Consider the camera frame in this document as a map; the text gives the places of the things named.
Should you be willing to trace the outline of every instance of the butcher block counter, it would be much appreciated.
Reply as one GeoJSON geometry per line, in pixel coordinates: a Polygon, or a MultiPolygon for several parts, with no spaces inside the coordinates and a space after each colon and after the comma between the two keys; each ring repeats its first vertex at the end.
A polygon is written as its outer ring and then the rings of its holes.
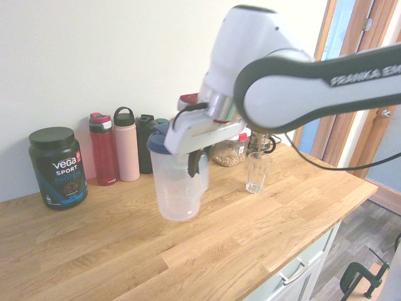
{"type": "Polygon", "coordinates": [[[88,197],[66,211],[39,194],[1,203],[0,299],[244,299],[377,189],[290,147],[272,157],[261,194],[245,190],[247,162],[210,162],[199,214],[183,223],[159,214],[152,175],[89,180],[88,197]]]}

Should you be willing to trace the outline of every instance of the vega sport protein container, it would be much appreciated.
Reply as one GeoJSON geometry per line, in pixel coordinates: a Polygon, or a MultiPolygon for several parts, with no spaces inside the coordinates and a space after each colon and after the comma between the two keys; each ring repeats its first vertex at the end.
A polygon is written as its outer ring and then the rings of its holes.
{"type": "Polygon", "coordinates": [[[29,135],[33,170],[44,204],[64,210],[80,204],[88,194],[80,144],[73,130],[48,127],[29,135]]]}

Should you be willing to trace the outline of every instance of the drawer handle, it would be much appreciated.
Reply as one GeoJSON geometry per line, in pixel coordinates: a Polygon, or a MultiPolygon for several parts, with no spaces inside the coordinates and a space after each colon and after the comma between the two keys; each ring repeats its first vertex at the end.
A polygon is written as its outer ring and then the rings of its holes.
{"type": "Polygon", "coordinates": [[[299,260],[299,263],[302,266],[302,269],[300,269],[297,273],[295,273],[295,275],[293,275],[290,279],[288,279],[287,277],[285,277],[282,273],[279,273],[279,275],[283,278],[284,280],[284,285],[289,285],[290,283],[293,283],[295,280],[297,280],[300,276],[302,276],[302,274],[304,274],[304,272],[308,269],[309,267],[309,263],[303,263],[299,258],[297,258],[299,260]]]}

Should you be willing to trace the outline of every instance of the drinking glass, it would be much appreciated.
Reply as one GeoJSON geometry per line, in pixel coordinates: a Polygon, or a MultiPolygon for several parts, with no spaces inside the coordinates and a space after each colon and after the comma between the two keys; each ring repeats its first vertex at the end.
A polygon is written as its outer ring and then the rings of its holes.
{"type": "Polygon", "coordinates": [[[273,158],[263,152],[248,155],[248,181],[246,190],[250,193],[261,193],[268,176],[273,158]]]}

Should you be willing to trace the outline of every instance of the franka emika robot arm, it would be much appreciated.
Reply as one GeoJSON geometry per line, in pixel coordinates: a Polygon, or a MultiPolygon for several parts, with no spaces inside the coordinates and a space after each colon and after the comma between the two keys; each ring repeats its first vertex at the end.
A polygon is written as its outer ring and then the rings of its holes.
{"type": "Polygon", "coordinates": [[[401,44],[313,62],[272,10],[236,6],[224,19],[197,105],[165,146],[187,154],[238,135],[248,123],[283,133],[326,115],[401,103],[401,44]]]}

